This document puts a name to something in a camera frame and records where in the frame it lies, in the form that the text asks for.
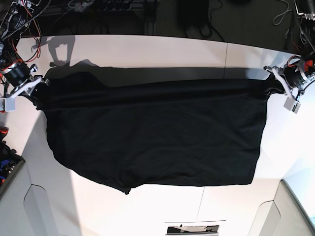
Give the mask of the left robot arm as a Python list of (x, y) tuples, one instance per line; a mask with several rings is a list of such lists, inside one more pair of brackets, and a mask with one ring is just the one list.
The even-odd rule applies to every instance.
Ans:
[(287, 49), (289, 42), (292, 42), (300, 54), (292, 55), (283, 67), (264, 67), (270, 73), (265, 92), (267, 95), (285, 94), (298, 101), (306, 89), (315, 83), (315, 2), (294, 0), (293, 6), (286, 0), (283, 3), (287, 9), (274, 17), (273, 25), (280, 25), (286, 14), (291, 14), (283, 48)]

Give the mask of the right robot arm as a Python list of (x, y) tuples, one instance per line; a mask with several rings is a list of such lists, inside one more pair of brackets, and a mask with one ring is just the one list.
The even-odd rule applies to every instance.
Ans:
[[(41, 54), (42, 33), (37, 18), (50, 5), (49, 0), (14, 0), (0, 24), (0, 83), (3, 85), (1, 98), (31, 96), (38, 84), (48, 84), (49, 80), (41, 75), (33, 76), (37, 71), (35, 64), (29, 65)], [(38, 36), (31, 34), (37, 49), (29, 59), (18, 54), (17, 44), (21, 36), (34, 25)]]

